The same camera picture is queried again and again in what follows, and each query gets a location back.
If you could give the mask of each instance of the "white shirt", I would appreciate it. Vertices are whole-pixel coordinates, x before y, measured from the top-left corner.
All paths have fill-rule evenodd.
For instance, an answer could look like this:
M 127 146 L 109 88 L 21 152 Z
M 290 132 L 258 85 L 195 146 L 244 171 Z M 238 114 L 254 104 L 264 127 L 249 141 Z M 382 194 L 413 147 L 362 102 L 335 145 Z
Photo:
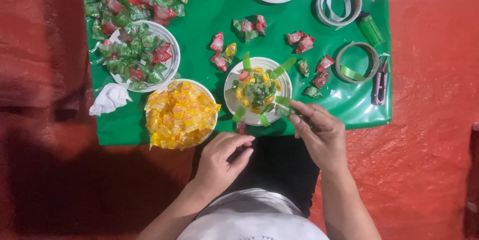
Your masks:
M 205 208 L 178 240 L 328 240 L 281 194 L 262 189 L 230 193 Z

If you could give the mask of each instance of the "pink scissors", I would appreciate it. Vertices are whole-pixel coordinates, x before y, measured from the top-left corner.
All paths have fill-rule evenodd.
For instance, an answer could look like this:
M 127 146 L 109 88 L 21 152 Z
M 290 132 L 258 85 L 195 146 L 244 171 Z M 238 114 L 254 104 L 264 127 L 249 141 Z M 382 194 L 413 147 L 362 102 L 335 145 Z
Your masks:
M 374 99 L 377 105 L 383 105 L 386 101 L 387 70 L 389 66 L 389 57 L 386 57 L 384 64 L 379 61 L 379 68 L 376 72 L 376 91 Z

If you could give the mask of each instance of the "green lighter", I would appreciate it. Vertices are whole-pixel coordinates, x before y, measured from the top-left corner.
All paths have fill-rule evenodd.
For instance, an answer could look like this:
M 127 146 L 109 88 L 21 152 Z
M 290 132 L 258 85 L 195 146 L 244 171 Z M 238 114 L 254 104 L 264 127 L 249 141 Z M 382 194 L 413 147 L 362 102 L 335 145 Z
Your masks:
M 384 43 L 384 38 L 379 32 L 379 29 L 376 26 L 371 14 L 361 11 L 357 18 L 359 29 L 362 34 L 366 37 L 366 40 L 373 47 L 378 46 Z

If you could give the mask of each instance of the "clear tape roll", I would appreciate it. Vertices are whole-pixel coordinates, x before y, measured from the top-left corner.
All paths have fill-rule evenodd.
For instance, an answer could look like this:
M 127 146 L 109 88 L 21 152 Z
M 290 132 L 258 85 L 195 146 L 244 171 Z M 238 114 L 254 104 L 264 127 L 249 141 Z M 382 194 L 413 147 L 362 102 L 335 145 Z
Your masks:
M 316 12 L 317 12 L 318 17 L 321 20 L 321 22 L 323 22 L 326 26 L 329 26 L 329 27 L 332 27 L 332 28 L 342 28 L 346 25 L 349 25 L 351 22 L 356 20 L 356 18 L 359 16 L 359 12 L 361 12 L 361 8 L 362 8 L 362 0 L 353 0 L 353 2 L 351 2 L 351 0 L 348 0 L 348 1 L 345 0 L 345 3 L 344 3 L 345 6 L 346 6 L 346 16 L 345 17 L 349 16 L 351 8 L 353 8 L 353 7 L 354 7 L 354 12 L 353 12 L 353 15 L 348 20 L 342 21 L 342 20 L 344 20 L 344 18 L 336 16 L 334 14 L 334 12 L 332 11 L 331 0 L 326 0 L 328 8 L 329 8 L 329 10 L 332 14 L 332 18 L 333 19 L 334 18 L 339 19 L 338 21 L 334 21 L 334 20 L 329 19 L 326 16 L 326 14 L 324 13 L 324 10 L 323 10 L 323 2 L 324 1 L 325 0 L 318 0 L 316 2 Z
M 364 49 L 365 51 L 371 53 L 372 56 L 372 61 L 373 61 L 373 68 L 371 69 L 369 75 L 364 79 L 364 80 L 353 80 L 349 77 L 347 77 L 343 71 L 341 71 L 341 56 L 343 55 L 344 51 L 346 49 L 350 48 L 351 46 L 358 46 Z M 374 49 L 374 47 L 370 46 L 368 43 L 365 42 L 352 42 L 351 44 L 345 46 L 341 51 L 339 51 L 338 56 L 336 57 L 336 72 L 338 73 L 338 76 L 343 79 L 346 82 L 349 83 L 364 83 L 369 81 L 371 78 L 374 77 L 374 75 L 377 72 L 377 69 L 379 68 L 379 55 Z

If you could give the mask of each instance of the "hand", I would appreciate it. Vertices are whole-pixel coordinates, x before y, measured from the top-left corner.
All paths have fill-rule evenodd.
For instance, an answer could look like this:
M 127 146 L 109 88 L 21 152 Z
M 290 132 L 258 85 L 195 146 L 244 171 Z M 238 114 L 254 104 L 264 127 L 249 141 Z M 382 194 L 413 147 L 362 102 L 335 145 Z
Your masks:
M 198 172 L 193 179 L 195 186 L 209 196 L 210 200 L 225 191 L 246 167 L 253 149 L 243 150 L 231 164 L 226 160 L 237 147 L 251 146 L 253 140 L 253 136 L 238 133 L 218 134 L 201 153 Z
M 323 173 L 347 170 L 344 124 L 316 103 L 290 100 L 302 116 L 291 115 L 295 137 L 303 138 L 314 163 Z

